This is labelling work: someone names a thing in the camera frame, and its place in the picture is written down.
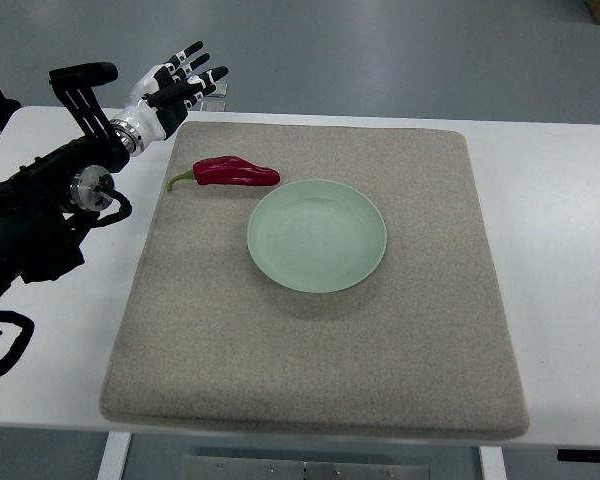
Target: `mat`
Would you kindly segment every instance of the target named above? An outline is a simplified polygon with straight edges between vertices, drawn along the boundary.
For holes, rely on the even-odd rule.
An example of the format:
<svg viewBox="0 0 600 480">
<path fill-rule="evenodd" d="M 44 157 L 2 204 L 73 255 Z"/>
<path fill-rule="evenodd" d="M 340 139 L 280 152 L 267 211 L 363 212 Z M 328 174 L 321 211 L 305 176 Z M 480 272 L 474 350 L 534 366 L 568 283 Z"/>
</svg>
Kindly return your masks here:
<svg viewBox="0 0 600 480">
<path fill-rule="evenodd" d="M 528 416 L 464 137 L 429 129 L 189 122 L 170 178 L 237 155 L 282 183 L 367 195 L 388 234 L 349 289 L 296 292 L 246 243 L 275 187 L 163 193 L 101 395 L 113 421 L 392 438 L 505 439 Z"/>
</svg>

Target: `pepper stem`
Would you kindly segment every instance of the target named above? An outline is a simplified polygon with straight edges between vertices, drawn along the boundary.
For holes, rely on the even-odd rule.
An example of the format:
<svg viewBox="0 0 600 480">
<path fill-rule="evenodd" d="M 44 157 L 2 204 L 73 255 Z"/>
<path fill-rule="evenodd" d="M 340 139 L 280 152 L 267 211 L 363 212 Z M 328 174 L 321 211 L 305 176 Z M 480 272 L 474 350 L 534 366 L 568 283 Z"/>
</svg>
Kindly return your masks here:
<svg viewBox="0 0 600 480">
<path fill-rule="evenodd" d="M 177 175 L 175 177 L 173 177 L 171 180 L 169 180 L 169 183 L 167 183 L 167 192 L 170 192 L 173 189 L 173 183 L 177 182 L 178 180 L 195 180 L 196 177 L 193 175 L 193 171 L 189 170 L 188 172 L 184 172 L 181 173 L 180 175 Z"/>
</svg>

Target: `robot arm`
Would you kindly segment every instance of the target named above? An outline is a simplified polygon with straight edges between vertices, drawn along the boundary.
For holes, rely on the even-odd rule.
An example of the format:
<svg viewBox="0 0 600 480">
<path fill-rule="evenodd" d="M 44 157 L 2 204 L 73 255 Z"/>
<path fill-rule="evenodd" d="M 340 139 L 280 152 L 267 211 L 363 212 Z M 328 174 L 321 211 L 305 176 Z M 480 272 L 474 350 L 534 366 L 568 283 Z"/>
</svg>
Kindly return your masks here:
<svg viewBox="0 0 600 480">
<path fill-rule="evenodd" d="M 110 63 L 76 65 L 49 72 L 51 86 L 85 136 L 72 140 L 21 167 L 0 182 L 0 296 L 21 277 L 25 283 L 56 280 L 84 263 L 80 243 L 92 228 L 131 214 L 131 204 L 115 190 L 118 173 L 129 156 L 156 140 L 169 138 L 187 110 L 215 90 L 228 70 L 218 67 L 199 75 L 194 70 L 208 54 L 191 60 L 197 42 L 156 65 L 135 85 L 125 109 L 109 120 L 92 87 L 117 78 Z M 99 218 L 117 200 L 117 213 Z M 15 312 L 0 312 L 0 323 L 22 332 L 0 360 L 0 376 L 18 361 L 33 334 L 33 322 Z"/>
<path fill-rule="evenodd" d="M 169 138 L 187 110 L 212 93 L 215 82 L 228 73 L 226 67 L 217 67 L 195 74 L 209 60 L 207 53 L 193 58 L 201 48 L 202 42 L 196 42 L 152 67 L 132 88 L 124 110 L 111 120 L 131 156 L 142 153 L 153 141 Z"/>
</svg>

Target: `concrete floor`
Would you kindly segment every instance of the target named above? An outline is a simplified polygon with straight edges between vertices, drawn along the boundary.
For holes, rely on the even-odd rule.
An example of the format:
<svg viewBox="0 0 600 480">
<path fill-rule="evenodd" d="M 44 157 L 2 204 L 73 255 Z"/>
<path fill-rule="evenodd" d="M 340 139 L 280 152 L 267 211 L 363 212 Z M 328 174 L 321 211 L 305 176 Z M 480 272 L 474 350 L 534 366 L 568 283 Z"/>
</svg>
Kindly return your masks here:
<svg viewBox="0 0 600 480">
<path fill-rule="evenodd" d="M 231 111 L 600 124 L 600 26 L 583 0 L 10 0 L 0 87 L 60 105 L 49 70 L 110 61 L 119 79 L 96 95 L 122 107 L 150 66 L 198 39 L 209 66 L 230 69 Z M 95 478 L 105 439 L 0 429 L 0 478 Z M 130 460 L 160 465 L 165 441 L 140 438 Z M 555 453 L 505 451 L 510 478 L 600 478 Z"/>
</svg>

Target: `white robotic hand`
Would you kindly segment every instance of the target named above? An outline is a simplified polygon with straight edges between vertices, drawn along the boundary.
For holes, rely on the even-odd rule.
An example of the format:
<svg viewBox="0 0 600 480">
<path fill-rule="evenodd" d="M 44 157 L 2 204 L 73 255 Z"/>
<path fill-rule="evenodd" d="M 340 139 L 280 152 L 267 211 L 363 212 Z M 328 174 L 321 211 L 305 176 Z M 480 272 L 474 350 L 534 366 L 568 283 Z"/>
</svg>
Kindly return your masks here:
<svg viewBox="0 0 600 480">
<path fill-rule="evenodd" d="M 167 62 L 155 65 L 133 87 L 124 110 L 111 124 L 131 156 L 142 153 L 151 142 L 165 140 L 177 130 L 190 110 L 215 90 L 227 67 L 196 75 L 194 70 L 209 60 L 205 53 L 193 60 L 202 42 L 178 52 Z"/>
</svg>

